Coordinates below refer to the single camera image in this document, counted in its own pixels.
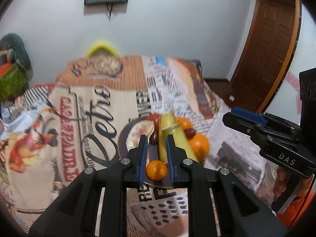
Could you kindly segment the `orange sleeve forearm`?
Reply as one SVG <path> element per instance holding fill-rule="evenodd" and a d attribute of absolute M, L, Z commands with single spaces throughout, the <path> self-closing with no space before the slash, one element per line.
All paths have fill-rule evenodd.
<path fill-rule="evenodd" d="M 303 206 L 299 216 L 296 219 L 296 221 L 297 221 L 300 218 L 300 216 L 303 215 L 303 213 L 306 210 L 306 208 L 308 207 L 309 203 L 315 197 L 315 193 L 310 192 L 309 195 L 305 195 L 305 196 L 302 196 L 300 198 L 294 199 L 290 203 L 290 205 L 288 206 L 288 208 L 286 209 L 286 211 L 284 213 L 277 213 L 276 214 L 277 218 L 284 224 L 284 226 L 286 228 L 289 228 L 292 221 L 295 219 L 295 216 L 299 212 L 299 209 L 301 208 L 306 197 L 307 197 L 306 202 L 304 203 L 304 206 Z"/>

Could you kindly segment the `right hand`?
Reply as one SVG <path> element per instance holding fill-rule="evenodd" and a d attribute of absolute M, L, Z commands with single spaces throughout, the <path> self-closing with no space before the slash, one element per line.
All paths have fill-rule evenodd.
<path fill-rule="evenodd" d="M 274 187 L 273 187 L 273 194 L 276 197 L 279 197 L 283 192 L 286 191 L 287 181 L 288 181 L 288 178 L 290 177 L 290 173 L 280 166 L 277 168 L 276 173 L 277 173 L 277 176 L 276 176 Z M 310 177 L 308 179 L 303 179 L 302 188 L 296 195 L 296 198 L 301 198 L 307 194 L 308 189 L 312 183 L 312 180 L 313 180 L 313 177 Z"/>

